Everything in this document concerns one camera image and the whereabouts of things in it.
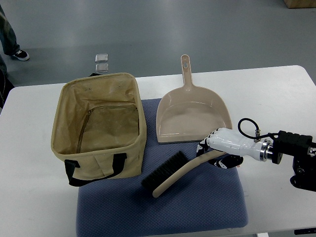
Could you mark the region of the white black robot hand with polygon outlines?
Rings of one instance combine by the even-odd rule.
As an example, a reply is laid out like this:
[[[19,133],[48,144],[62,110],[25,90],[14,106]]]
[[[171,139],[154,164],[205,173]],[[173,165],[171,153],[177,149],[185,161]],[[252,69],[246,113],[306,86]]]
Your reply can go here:
[[[225,152],[239,157],[250,156],[258,161],[266,161],[264,149],[266,142],[254,142],[238,131],[228,128],[218,128],[199,142],[197,156],[204,154],[208,149]]]

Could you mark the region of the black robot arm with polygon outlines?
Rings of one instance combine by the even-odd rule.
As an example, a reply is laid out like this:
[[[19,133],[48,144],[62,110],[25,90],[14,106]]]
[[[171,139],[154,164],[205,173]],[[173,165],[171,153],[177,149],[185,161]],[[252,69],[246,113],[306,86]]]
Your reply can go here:
[[[250,136],[241,129],[241,123],[249,121],[255,126],[255,135]],[[308,191],[316,190],[316,144],[313,137],[280,130],[277,133],[260,134],[258,124],[250,118],[242,118],[237,124],[238,131],[246,138],[260,145],[259,154],[255,157],[260,161],[269,159],[274,164],[280,164],[282,156],[293,157],[294,175],[290,178],[292,186]]]

